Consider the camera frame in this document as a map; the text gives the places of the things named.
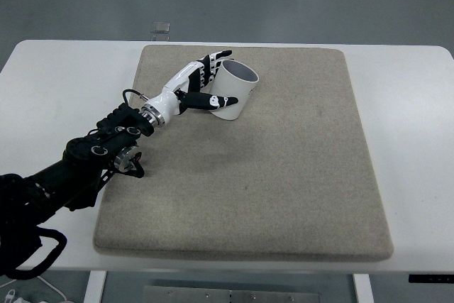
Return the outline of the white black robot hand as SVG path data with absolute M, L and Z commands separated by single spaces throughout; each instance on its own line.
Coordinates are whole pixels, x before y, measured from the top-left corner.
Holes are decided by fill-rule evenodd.
M 147 100 L 140 109 L 153 128 L 163 127 L 173 116 L 179 115 L 179 102 L 186 109 L 217 110 L 238 103 L 236 97 L 201 93 L 214 80 L 221 63 L 231 56 L 232 50 L 210 53 L 198 61 L 190 62 L 177 72 L 156 97 Z M 193 76 L 193 92 L 188 92 Z

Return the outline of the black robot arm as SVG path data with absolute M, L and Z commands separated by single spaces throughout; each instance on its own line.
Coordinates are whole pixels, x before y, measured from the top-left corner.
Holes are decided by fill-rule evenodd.
M 35 175 L 2 176 L 1 232 L 32 230 L 64 206 L 71 211 L 93 206 L 113 175 L 143 177 L 137 145 L 141 136 L 151 136 L 187 109 L 214 110 L 237 104 L 235 97 L 202 91 L 231 53 L 223 50 L 190 62 L 140 109 L 124 102 L 86 136 L 68 142 L 61 161 Z

